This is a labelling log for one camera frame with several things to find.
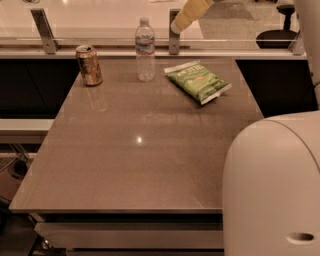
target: black panel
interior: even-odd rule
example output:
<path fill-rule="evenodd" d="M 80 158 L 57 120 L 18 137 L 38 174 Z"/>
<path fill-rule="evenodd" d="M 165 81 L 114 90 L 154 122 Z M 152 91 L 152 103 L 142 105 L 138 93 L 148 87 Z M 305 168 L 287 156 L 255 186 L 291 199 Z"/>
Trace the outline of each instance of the black panel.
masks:
<path fill-rule="evenodd" d="M 317 110 L 306 60 L 237 60 L 265 117 Z"/>
<path fill-rule="evenodd" d="M 76 59 L 0 60 L 0 118 L 55 118 L 78 73 Z"/>

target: can lid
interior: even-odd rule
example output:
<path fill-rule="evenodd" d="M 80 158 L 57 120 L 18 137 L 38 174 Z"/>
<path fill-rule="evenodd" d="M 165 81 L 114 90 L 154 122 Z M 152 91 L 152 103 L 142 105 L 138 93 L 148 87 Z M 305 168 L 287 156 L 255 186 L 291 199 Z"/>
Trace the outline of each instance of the can lid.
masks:
<path fill-rule="evenodd" d="M 94 49 L 92 45 L 80 45 L 76 48 L 77 52 L 90 52 Z"/>
<path fill-rule="evenodd" d="M 149 25 L 149 18 L 141 17 L 140 18 L 140 25 Z"/>

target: bottle cap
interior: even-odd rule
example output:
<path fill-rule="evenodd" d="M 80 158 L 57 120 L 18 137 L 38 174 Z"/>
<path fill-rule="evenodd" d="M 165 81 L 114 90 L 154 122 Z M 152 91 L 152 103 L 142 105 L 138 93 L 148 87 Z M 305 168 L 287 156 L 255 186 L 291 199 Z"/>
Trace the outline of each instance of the bottle cap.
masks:
<path fill-rule="evenodd" d="M 140 18 L 140 25 L 149 25 L 149 18 L 141 17 Z"/>

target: tabletop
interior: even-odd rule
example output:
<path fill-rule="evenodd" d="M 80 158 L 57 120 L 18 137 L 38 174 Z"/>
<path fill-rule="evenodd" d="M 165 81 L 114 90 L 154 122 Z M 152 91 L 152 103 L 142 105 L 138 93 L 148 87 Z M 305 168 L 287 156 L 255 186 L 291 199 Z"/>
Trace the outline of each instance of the tabletop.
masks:
<path fill-rule="evenodd" d="M 215 213 L 237 134 L 263 118 L 231 57 L 201 58 L 230 82 L 200 106 L 164 68 L 190 58 L 157 58 L 140 82 L 134 58 L 103 58 L 103 83 L 78 76 L 10 209 L 26 213 Z"/>

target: metal bracket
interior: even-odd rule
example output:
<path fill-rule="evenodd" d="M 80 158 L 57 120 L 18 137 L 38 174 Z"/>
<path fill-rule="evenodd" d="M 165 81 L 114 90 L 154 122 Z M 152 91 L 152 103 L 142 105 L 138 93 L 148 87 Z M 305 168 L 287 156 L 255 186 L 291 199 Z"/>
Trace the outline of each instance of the metal bracket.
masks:
<path fill-rule="evenodd" d="M 47 16 L 43 9 L 31 9 L 34 22 L 37 25 L 45 53 L 54 54 L 60 48 L 54 39 Z"/>
<path fill-rule="evenodd" d="M 171 23 L 174 21 L 180 9 L 170 9 L 169 15 L 169 54 L 178 55 L 180 50 L 180 35 L 171 30 Z"/>
<path fill-rule="evenodd" d="M 302 55 L 305 53 L 303 38 L 299 31 L 295 39 L 291 42 L 288 48 L 294 55 Z"/>

